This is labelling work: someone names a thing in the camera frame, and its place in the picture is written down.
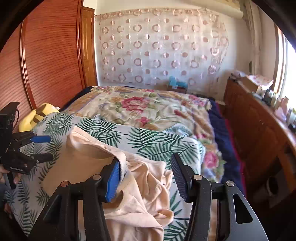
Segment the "left hand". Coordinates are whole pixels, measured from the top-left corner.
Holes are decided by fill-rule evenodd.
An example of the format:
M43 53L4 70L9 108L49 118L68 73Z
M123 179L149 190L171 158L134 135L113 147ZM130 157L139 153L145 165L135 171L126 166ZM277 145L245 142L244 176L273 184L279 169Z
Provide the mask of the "left hand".
M10 184L12 185L12 183L14 185L17 185L19 183L19 181L21 180L21 176L22 174L20 173L16 173L16 174L12 174L10 171L6 170L3 165L1 165L1 184Z

